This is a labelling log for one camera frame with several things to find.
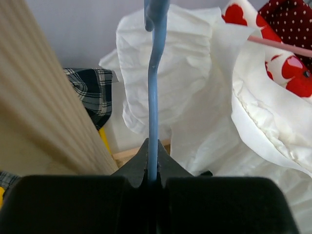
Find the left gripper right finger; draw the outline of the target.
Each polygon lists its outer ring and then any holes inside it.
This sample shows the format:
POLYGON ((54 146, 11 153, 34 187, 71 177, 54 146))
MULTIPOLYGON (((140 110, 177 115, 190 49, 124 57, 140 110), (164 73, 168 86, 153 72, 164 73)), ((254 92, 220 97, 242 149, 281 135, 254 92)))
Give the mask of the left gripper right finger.
POLYGON ((280 188, 265 177, 192 176, 158 146, 158 234, 296 234, 280 188))

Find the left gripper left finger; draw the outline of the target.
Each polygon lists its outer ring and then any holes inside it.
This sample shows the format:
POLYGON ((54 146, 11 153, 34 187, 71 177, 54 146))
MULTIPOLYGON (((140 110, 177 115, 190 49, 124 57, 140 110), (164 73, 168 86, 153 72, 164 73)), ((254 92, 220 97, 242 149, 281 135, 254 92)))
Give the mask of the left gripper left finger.
POLYGON ((29 175, 5 193, 3 234, 146 234, 147 142, 113 175, 29 175))

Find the navy white plaid skirt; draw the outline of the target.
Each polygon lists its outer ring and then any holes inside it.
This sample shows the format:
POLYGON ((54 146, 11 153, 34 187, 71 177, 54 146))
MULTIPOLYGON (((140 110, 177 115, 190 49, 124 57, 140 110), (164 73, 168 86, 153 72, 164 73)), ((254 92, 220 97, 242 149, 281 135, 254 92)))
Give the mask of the navy white plaid skirt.
POLYGON ((64 68, 60 85, 27 76, 0 87, 0 185, 26 175, 109 174, 117 167, 98 136, 112 113, 115 74, 64 68))

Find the white red floral skirt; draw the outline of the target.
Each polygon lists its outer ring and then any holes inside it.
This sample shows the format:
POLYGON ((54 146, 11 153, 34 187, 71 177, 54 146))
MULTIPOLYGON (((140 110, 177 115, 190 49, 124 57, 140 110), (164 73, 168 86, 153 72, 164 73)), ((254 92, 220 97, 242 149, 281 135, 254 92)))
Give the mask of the white red floral skirt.
MULTIPOLYGON (((222 18, 226 23, 259 29, 264 39, 283 43, 258 11, 247 0, 231 0, 222 10, 222 18)), ((312 59, 273 47, 266 46, 264 51, 265 67, 269 78, 310 102, 312 100, 312 59)))

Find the pink hanger with floral skirt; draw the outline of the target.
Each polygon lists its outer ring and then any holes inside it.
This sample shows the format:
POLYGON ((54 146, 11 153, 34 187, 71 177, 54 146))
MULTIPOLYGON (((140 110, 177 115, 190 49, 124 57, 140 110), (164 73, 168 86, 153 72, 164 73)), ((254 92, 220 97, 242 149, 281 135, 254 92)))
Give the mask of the pink hanger with floral skirt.
POLYGON ((299 48, 299 47, 296 47, 293 45, 279 43, 277 41, 273 41, 273 40, 269 40, 269 39, 263 39, 263 38, 259 38, 259 37, 255 37, 255 36, 249 36, 248 41, 255 42, 258 44, 262 44, 262 45, 266 45, 266 46, 270 46, 270 47, 274 47, 274 48, 278 48, 278 49, 282 49, 282 50, 286 50, 286 51, 292 52, 294 54, 298 54, 298 55, 305 56, 308 58, 312 57, 312 51, 311 50, 308 50, 305 48, 299 48))

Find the blue hanger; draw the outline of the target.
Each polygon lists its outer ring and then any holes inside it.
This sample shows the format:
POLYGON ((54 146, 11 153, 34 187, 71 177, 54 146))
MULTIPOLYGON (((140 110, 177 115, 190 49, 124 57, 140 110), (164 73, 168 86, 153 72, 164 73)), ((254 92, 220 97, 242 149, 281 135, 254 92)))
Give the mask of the blue hanger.
POLYGON ((165 47, 169 0, 145 0, 145 30, 152 33, 152 51, 148 66, 148 164, 147 180, 154 184, 157 180, 158 165, 158 67, 165 47))

